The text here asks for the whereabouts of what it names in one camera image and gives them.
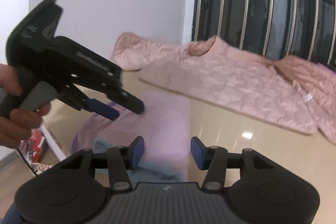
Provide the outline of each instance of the white label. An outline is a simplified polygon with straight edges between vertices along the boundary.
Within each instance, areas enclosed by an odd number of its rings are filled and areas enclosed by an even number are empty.
[[[31,38],[31,36],[27,33],[26,30],[22,31],[21,36],[24,37],[24,38]]]
[[[38,30],[37,27],[35,27],[35,26],[31,25],[31,24],[29,24],[29,25],[27,26],[27,29],[31,30],[32,32],[36,32],[36,31]]]
[[[303,97],[305,102],[310,101],[311,99],[313,99],[313,95],[311,93],[308,93],[305,97]]]

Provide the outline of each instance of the ribbed gray panel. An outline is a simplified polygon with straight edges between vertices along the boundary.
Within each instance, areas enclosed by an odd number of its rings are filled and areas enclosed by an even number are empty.
[[[285,39],[288,3],[287,0],[274,0],[274,11],[266,57],[280,59]]]
[[[201,192],[195,183],[140,183],[131,193],[115,195],[89,224],[246,224],[224,199]]]

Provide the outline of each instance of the pink bedding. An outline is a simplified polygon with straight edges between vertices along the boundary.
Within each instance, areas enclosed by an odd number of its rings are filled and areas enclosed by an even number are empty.
[[[145,140],[142,160],[177,170],[187,180],[190,147],[190,102],[187,98],[167,92],[151,91],[139,98],[146,109],[142,115],[115,105],[120,112],[114,122],[96,116],[78,132],[77,151],[93,148],[99,138],[113,145],[128,146],[137,137]]]
[[[320,129],[336,142],[326,110],[316,109],[315,98],[304,101],[305,85],[283,78],[289,77],[280,69],[285,62],[231,47],[219,37],[177,46],[124,33],[113,59],[124,70],[140,70],[138,78],[147,83],[300,133]]]
[[[336,77],[322,65],[308,62],[296,56],[276,61],[274,67],[303,96],[310,94],[307,106],[331,142],[336,143]]]

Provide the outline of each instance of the metal screw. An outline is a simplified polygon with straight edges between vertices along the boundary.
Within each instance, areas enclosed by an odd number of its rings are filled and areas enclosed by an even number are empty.
[[[173,187],[171,187],[170,185],[166,185],[165,187],[163,187],[163,189],[165,191],[169,191],[169,190],[173,189]]]
[[[129,188],[129,183],[126,181],[118,181],[113,184],[113,188],[118,191],[124,191]]]
[[[205,188],[208,190],[218,190],[221,188],[221,184],[217,181],[209,181],[205,184]]]

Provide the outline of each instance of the pink quilted blanket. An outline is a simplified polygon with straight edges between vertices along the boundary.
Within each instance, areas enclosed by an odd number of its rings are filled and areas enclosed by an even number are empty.
[[[123,33],[113,60],[124,70],[140,70],[138,78],[149,84],[296,132],[320,129],[336,142],[328,114],[316,110],[320,103],[315,98],[307,103],[302,85],[277,73],[280,63],[231,47],[219,37],[178,46]]]
[[[336,144],[336,75],[325,67],[296,56],[276,61],[274,67],[306,98],[315,123]]]

